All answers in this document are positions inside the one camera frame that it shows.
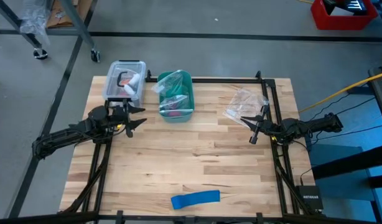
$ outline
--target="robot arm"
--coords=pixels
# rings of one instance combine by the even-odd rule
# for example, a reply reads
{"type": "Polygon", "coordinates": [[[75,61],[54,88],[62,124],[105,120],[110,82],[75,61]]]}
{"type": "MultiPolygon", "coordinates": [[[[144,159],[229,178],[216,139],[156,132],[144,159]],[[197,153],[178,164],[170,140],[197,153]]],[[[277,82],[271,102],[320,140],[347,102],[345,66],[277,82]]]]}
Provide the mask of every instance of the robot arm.
{"type": "Polygon", "coordinates": [[[326,114],[323,118],[314,119],[311,121],[301,121],[294,118],[282,120],[280,124],[274,124],[264,119],[268,113],[269,105],[262,107],[262,115],[255,117],[242,117],[241,120],[246,123],[254,132],[249,142],[256,144],[258,133],[272,137],[278,144],[290,144],[293,140],[299,139],[306,134],[312,134],[318,131],[325,132],[340,132],[343,128],[337,115],[333,113],[326,114]]]}
{"type": "Polygon", "coordinates": [[[112,114],[109,115],[107,108],[98,106],[88,113],[87,119],[80,121],[78,124],[70,124],[67,129],[39,136],[32,143],[33,155],[38,159],[44,159],[57,149],[71,144],[91,139],[94,143],[104,141],[112,138],[114,132],[119,131],[119,127],[122,125],[124,125],[122,131],[126,131],[126,135],[131,138],[133,136],[132,130],[147,119],[131,121],[129,114],[144,110],[143,108],[135,108],[127,101],[124,101],[123,106],[115,106],[112,114]]]}

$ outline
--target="teal plastic bin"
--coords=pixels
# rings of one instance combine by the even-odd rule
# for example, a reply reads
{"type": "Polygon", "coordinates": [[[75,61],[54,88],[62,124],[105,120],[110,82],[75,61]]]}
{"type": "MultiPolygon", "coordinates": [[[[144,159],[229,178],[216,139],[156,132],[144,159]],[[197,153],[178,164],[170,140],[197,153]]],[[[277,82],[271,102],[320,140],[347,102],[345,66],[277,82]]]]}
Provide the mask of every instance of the teal plastic bin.
{"type": "MultiPolygon", "coordinates": [[[[178,72],[183,75],[182,87],[176,88],[175,90],[172,90],[172,91],[168,91],[166,95],[164,96],[159,95],[159,103],[161,103],[165,98],[188,93],[190,109],[189,110],[167,110],[167,111],[161,110],[159,111],[159,114],[168,123],[187,122],[191,118],[192,113],[195,109],[191,75],[188,72],[183,70],[179,70],[178,72]]],[[[171,73],[174,73],[174,72],[165,72],[160,74],[158,76],[158,81],[161,81],[163,78],[170,75],[171,73]]]]}

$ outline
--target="cardboard box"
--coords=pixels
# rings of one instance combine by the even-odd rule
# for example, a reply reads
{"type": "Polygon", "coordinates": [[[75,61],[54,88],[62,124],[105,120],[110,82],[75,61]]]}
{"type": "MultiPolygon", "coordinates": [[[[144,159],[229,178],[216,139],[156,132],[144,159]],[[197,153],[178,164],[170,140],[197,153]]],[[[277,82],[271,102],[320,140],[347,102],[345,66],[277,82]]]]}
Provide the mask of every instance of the cardboard box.
{"type": "MultiPolygon", "coordinates": [[[[78,12],[81,20],[85,20],[87,12],[91,6],[92,0],[73,0],[72,4],[78,12]]],[[[60,0],[54,0],[52,13],[47,21],[47,28],[53,27],[71,27],[73,26],[71,19],[66,15],[64,8],[61,6],[60,0]]]]}

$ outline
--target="clear plastic container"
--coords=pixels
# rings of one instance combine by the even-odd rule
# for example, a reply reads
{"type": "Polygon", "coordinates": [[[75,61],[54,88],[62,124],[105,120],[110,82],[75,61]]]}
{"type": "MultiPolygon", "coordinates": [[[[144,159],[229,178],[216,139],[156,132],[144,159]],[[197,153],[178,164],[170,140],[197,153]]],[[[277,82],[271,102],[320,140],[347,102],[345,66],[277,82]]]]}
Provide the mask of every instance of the clear plastic container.
{"type": "Polygon", "coordinates": [[[129,98],[133,106],[141,107],[144,97],[145,75],[146,64],[142,61],[118,60],[113,62],[105,81],[103,91],[104,99],[122,101],[124,98],[129,98]],[[132,78],[137,76],[137,74],[139,78],[138,81],[134,83],[132,78]]]}

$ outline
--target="yellow cable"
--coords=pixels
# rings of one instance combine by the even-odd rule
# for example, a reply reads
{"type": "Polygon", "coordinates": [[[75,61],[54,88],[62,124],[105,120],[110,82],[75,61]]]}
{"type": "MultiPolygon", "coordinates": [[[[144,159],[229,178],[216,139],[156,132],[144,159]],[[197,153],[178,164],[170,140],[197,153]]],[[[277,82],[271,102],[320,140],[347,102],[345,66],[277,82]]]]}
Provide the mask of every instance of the yellow cable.
{"type": "Polygon", "coordinates": [[[318,102],[318,103],[316,103],[316,104],[313,104],[313,105],[311,105],[311,106],[309,106],[309,107],[307,107],[307,108],[304,108],[303,110],[299,111],[299,113],[301,113],[301,112],[305,112],[305,111],[307,111],[307,110],[309,110],[309,109],[311,109],[311,108],[313,108],[313,107],[315,107],[315,106],[317,106],[317,105],[320,105],[321,103],[326,102],[326,101],[332,99],[333,97],[335,97],[335,96],[337,96],[337,95],[343,93],[344,91],[347,91],[347,90],[349,90],[349,89],[351,89],[351,88],[353,88],[353,87],[356,87],[356,86],[358,86],[358,85],[364,84],[364,83],[366,83],[366,82],[369,82],[369,81],[372,81],[372,80],[374,80],[374,79],[381,78],[381,77],[382,77],[382,73],[380,73],[379,75],[372,76],[372,77],[370,77],[370,78],[366,78],[366,79],[361,80],[361,81],[359,81],[359,82],[356,82],[356,83],[354,83],[354,84],[352,84],[352,85],[350,85],[350,86],[348,86],[348,87],[346,87],[346,88],[344,88],[344,89],[342,89],[342,90],[340,90],[340,91],[337,91],[336,93],[334,93],[334,94],[332,94],[332,95],[326,97],[325,99],[321,100],[320,102],[318,102]]]}

